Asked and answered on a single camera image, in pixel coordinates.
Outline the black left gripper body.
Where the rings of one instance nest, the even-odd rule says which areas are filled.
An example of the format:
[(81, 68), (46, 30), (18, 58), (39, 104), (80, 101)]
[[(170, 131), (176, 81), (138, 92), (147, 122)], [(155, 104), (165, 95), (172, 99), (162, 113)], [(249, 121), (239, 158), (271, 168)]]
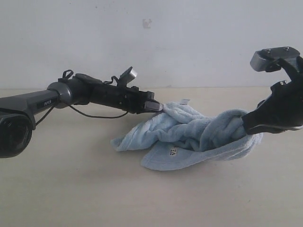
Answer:
[(154, 93), (138, 87), (95, 85), (91, 88), (91, 102), (120, 109), (131, 114), (142, 114), (145, 102), (154, 99)]

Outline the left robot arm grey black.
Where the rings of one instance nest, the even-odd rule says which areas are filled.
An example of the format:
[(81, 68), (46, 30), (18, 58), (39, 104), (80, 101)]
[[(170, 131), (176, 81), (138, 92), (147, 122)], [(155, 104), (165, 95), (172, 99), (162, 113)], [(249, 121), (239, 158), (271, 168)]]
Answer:
[(94, 103), (116, 108), (126, 114), (158, 113), (163, 105), (151, 91), (127, 87), (117, 77), (103, 82), (85, 74), (63, 75), (46, 90), (0, 99), (0, 157), (19, 155), (28, 146), (33, 130), (39, 124), (35, 115), (54, 108)]

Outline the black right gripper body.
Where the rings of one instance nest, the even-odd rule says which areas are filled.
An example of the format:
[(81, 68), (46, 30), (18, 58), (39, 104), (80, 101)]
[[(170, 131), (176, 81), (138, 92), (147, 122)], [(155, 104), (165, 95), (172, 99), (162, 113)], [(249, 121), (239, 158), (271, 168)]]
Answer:
[(290, 81), (280, 81), (270, 89), (271, 96), (258, 105), (258, 125), (254, 128), (257, 133), (282, 133), (297, 131), (303, 128), (303, 58), (297, 57), (295, 69), (284, 59), (277, 61)]

